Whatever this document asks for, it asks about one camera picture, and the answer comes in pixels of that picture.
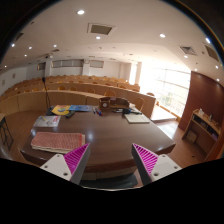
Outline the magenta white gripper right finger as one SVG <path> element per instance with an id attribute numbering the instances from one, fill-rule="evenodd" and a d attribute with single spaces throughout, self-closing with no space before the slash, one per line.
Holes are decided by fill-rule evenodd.
<path id="1" fill-rule="evenodd" d="M 181 167 L 166 154 L 157 155 L 138 144 L 132 144 L 131 153 L 143 185 L 150 184 L 181 170 Z"/>

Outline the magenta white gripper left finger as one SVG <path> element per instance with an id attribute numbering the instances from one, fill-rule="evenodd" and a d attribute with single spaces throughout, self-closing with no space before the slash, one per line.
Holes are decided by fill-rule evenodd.
<path id="1" fill-rule="evenodd" d="M 83 176 L 90 153 L 90 144 L 87 143 L 65 155 L 55 154 L 41 166 L 41 169 L 78 185 Z"/>

